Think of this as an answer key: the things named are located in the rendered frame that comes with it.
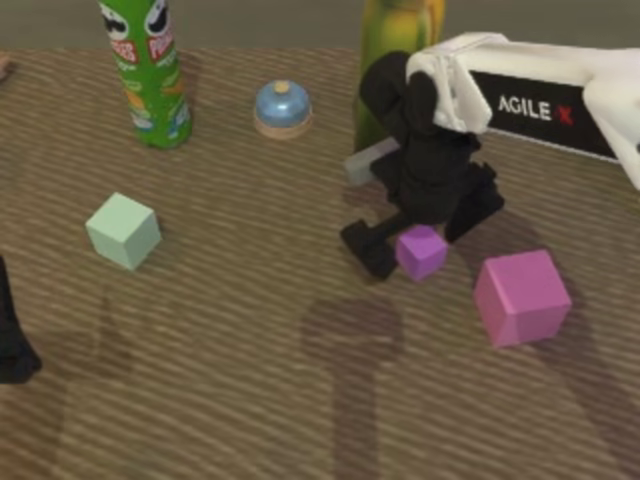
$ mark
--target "blue lid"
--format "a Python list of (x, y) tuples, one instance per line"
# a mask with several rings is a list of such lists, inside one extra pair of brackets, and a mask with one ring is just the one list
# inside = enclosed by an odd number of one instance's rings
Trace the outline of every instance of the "blue lid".
[(256, 116), (272, 128), (291, 128), (311, 113), (309, 95), (300, 85), (286, 80), (268, 83), (256, 97)]

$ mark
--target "red letter x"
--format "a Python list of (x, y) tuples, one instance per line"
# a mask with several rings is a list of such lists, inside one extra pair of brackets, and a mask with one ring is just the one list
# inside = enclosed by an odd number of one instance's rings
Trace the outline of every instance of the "red letter x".
[(565, 107), (564, 105), (558, 105), (556, 107), (555, 116), (560, 120), (560, 123), (572, 126), (573, 118), (571, 117), (571, 107)]

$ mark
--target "purple small block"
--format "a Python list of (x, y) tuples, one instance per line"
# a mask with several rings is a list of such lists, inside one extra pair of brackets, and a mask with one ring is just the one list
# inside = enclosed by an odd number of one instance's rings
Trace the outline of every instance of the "purple small block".
[(494, 347), (553, 337), (571, 309), (546, 250), (487, 259), (474, 300)]
[(447, 243), (431, 227), (407, 230), (396, 241), (396, 259), (414, 282), (419, 282), (444, 265)]

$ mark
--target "tan tabletop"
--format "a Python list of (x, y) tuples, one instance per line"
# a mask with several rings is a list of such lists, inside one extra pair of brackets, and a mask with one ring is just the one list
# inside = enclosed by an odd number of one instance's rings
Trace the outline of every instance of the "tan tabletop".
[[(45, 369), (0, 387), (2, 480), (640, 478), (640, 194), (617, 166), (487, 138), (507, 210), (425, 283), (371, 284), (338, 241), (390, 211), (345, 187), (353, 53), (185, 53), (196, 128), (168, 152), (138, 143), (108, 52), (12, 54), (0, 251)], [(276, 78), (314, 101), (291, 142), (253, 127)], [(114, 191), (162, 221), (134, 274), (84, 231)], [(574, 311), (495, 351), (480, 261), (540, 247)]]

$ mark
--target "black panel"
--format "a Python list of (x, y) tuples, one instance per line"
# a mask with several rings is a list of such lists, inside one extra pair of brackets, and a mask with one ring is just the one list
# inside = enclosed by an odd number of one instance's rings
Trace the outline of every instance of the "black panel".
[(615, 159), (582, 87), (471, 72), (493, 110), (491, 128)]

